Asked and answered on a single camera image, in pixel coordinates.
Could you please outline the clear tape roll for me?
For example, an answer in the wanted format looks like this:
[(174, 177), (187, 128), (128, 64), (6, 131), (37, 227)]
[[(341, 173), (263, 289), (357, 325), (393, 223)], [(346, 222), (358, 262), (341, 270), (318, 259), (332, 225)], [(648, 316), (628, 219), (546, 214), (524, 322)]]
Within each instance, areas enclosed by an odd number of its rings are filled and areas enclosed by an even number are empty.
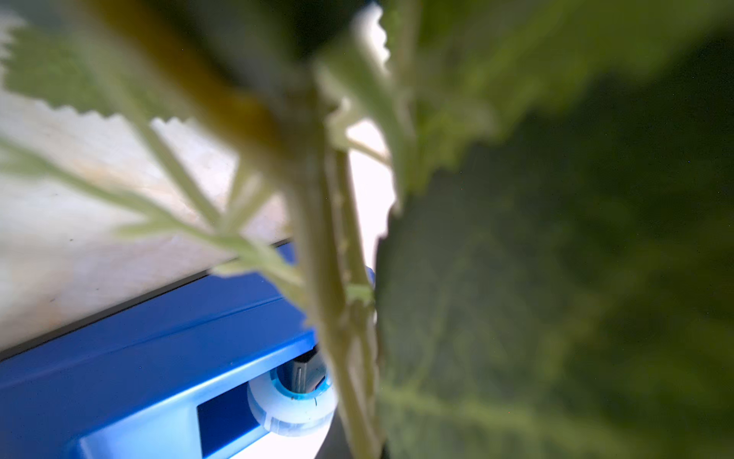
[(248, 406), (268, 432), (302, 437), (329, 426), (338, 396), (318, 347), (248, 382)]

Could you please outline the dark pink artificial rose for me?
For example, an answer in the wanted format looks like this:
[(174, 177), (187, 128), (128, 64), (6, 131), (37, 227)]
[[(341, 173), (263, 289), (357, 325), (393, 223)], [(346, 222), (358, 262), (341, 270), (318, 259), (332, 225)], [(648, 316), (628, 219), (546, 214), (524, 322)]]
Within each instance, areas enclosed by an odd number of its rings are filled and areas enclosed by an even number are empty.
[(316, 329), (357, 458), (733, 454), (733, 5), (7, 1), (6, 85), (120, 114)]

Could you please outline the blue tape dispenser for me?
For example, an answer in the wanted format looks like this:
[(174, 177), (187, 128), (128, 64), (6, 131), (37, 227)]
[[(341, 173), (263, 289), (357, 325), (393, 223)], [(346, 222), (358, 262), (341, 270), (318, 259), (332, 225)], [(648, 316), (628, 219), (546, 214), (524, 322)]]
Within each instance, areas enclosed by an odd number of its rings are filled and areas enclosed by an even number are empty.
[(317, 347), (261, 275), (200, 275), (1, 362), (5, 458), (229, 458), (248, 382)]

